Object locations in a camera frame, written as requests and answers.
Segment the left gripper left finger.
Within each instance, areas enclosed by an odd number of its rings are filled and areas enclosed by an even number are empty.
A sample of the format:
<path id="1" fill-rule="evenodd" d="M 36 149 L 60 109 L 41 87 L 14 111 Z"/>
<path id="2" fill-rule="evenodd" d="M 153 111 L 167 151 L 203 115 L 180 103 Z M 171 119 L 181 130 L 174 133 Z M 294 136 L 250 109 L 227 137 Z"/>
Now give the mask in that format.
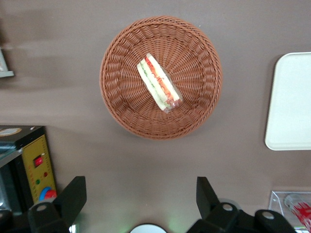
<path id="1" fill-rule="evenodd" d="M 68 233 L 86 200 L 86 178 L 76 176 L 55 199 L 40 201 L 29 209 L 31 232 Z"/>

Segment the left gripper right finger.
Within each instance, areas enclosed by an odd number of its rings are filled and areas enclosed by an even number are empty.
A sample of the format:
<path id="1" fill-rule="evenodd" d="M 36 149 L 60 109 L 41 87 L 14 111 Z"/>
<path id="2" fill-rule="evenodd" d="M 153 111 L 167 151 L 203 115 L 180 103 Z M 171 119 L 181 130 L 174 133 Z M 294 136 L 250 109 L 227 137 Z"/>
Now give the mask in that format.
<path id="1" fill-rule="evenodd" d="M 294 233 L 281 214 L 257 210 L 254 216 L 229 202 L 221 202 L 206 177 L 197 177 L 196 203 L 201 218 L 189 233 Z"/>

